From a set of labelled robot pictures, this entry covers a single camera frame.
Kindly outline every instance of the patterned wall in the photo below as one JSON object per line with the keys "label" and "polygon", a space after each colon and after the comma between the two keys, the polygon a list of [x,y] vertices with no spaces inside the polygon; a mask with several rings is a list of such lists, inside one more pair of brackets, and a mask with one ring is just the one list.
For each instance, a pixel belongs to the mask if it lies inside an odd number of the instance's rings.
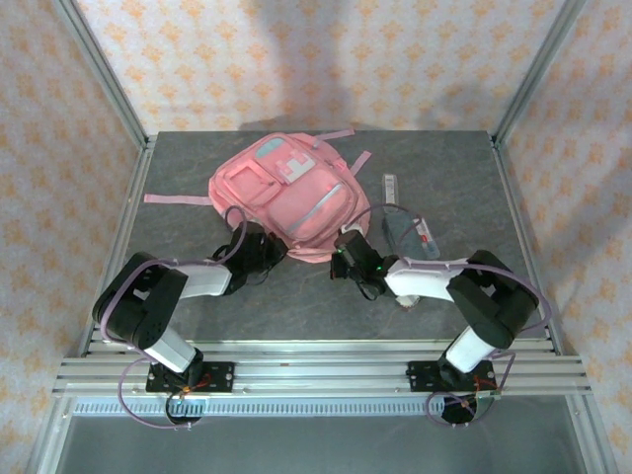
{"label": "patterned wall", "polygon": [[22,472],[136,150],[50,0],[0,8],[0,471]]}
{"label": "patterned wall", "polygon": [[510,140],[535,251],[632,472],[632,10],[589,0]]}
{"label": "patterned wall", "polygon": [[562,0],[79,0],[149,133],[493,129]]}

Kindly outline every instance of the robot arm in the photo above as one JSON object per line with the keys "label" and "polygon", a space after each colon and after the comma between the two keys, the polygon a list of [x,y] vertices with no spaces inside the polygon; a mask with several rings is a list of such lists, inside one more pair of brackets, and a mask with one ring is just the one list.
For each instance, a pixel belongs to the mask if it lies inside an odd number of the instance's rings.
{"label": "robot arm", "polygon": [[452,262],[382,258],[357,230],[341,234],[336,248],[331,277],[353,279],[362,294],[372,296],[368,299],[389,292],[456,304],[469,326],[438,361],[444,389],[459,386],[495,350],[507,349],[538,305],[535,295],[514,280],[470,268],[509,270],[487,251]]}
{"label": "robot arm", "polygon": [[[212,259],[216,261],[224,252],[233,250],[241,232],[241,227],[237,228],[230,244],[220,247]],[[122,298],[109,318],[108,334],[159,362],[166,369],[161,367],[161,373],[165,372],[170,380],[195,386],[204,376],[202,354],[169,327],[178,301],[201,295],[231,294],[246,284],[249,275],[268,272],[286,253],[283,242],[256,222],[247,222],[244,241],[224,265],[174,267],[139,252],[129,259],[97,300],[93,319],[101,323],[115,294],[132,273],[146,266],[129,287],[123,289]]]}

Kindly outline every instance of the black bracket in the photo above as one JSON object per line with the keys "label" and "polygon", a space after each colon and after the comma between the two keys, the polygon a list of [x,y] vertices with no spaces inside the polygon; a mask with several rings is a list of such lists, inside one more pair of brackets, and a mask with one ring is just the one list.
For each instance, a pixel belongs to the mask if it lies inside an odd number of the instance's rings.
{"label": "black bracket", "polygon": [[488,360],[482,360],[468,373],[460,374],[458,380],[448,383],[439,370],[438,361],[413,360],[408,362],[406,370],[411,392],[476,392],[494,390],[496,374],[494,366]]}
{"label": "black bracket", "polygon": [[[200,378],[201,386],[196,393],[230,393],[235,380],[234,362],[202,362]],[[147,375],[147,393],[175,393],[187,386],[183,375],[172,372],[161,363],[152,364]]]}

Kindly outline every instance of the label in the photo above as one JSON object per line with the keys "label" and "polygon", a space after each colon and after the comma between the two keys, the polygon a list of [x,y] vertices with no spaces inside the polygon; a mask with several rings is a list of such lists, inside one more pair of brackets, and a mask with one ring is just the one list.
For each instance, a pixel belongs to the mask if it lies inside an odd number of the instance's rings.
{"label": "label", "polygon": [[440,252],[435,240],[433,239],[433,234],[431,234],[431,231],[426,224],[426,220],[423,218],[422,220],[415,219],[415,223],[417,224],[415,229],[422,239],[422,247],[424,248],[424,252],[426,252],[427,258],[429,260],[438,259]]}
{"label": "label", "polygon": [[396,204],[395,199],[395,175],[384,175],[384,202]]}

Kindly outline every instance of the gray table surface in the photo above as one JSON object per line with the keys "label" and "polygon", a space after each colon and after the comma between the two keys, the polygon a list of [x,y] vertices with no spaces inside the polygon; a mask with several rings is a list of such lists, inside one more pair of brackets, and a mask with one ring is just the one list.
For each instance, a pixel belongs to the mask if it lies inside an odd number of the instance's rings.
{"label": "gray table surface", "polygon": [[[256,131],[163,132],[158,135],[144,193],[207,193],[216,168],[264,136]],[[484,131],[358,131],[332,141],[349,162],[363,151],[371,159],[357,174],[371,203],[381,202],[381,178],[394,173],[400,203],[425,217],[445,260],[495,253],[517,274],[526,267],[500,175]],[[374,212],[368,239],[388,253]],[[127,256],[145,251],[160,258],[203,258],[227,243],[212,207],[142,203]],[[176,331],[202,340],[449,339],[465,326],[449,302],[424,299],[405,310],[390,298],[366,301],[348,280],[329,280],[329,264],[287,258],[264,284],[225,297],[180,301]]]}

